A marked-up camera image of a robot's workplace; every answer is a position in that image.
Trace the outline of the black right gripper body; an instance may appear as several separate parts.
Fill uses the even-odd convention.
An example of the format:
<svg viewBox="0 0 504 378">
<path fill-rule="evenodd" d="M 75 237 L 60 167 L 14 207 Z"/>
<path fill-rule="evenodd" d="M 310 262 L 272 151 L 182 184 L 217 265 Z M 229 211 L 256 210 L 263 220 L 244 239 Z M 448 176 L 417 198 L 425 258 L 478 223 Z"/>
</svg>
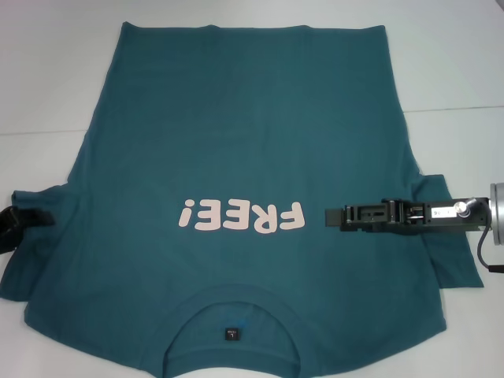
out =
<svg viewBox="0 0 504 378">
<path fill-rule="evenodd" d="M 387 223 L 387 231 L 400 235 L 483 231 L 491 224 L 488 198 L 456 198 L 447 201 L 397 202 L 399 215 Z"/>
</svg>

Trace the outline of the teal T-shirt with FREE! print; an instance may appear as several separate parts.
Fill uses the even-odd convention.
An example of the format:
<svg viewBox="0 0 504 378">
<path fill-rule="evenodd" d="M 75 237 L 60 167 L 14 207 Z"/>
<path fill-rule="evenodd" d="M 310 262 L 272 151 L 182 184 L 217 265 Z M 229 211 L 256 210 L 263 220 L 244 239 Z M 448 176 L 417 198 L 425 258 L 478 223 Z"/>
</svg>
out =
<svg viewBox="0 0 504 378">
<path fill-rule="evenodd" d="M 384 27 L 126 23 L 67 182 L 13 193 L 54 224 L 26 231 L 0 298 L 154 378 L 348 372 L 443 332 L 441 290 L 483 284 L 464 234 L 341 232 L 325 210 L 448 197 Z"/>
</svg>

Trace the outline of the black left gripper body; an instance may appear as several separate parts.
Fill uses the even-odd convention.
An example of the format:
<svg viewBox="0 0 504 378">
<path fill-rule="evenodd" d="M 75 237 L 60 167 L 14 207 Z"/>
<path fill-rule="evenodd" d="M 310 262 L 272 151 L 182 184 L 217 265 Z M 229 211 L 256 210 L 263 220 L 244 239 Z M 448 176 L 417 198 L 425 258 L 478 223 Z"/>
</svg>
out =
<svg viewBox="0 0 504 378">
<path fill-rule="evenodd" d="M 0 254 L 14 251 L 24 232 L 24 221 L 16 206 L 9 206 L 0 212 Z"/>
</svg>

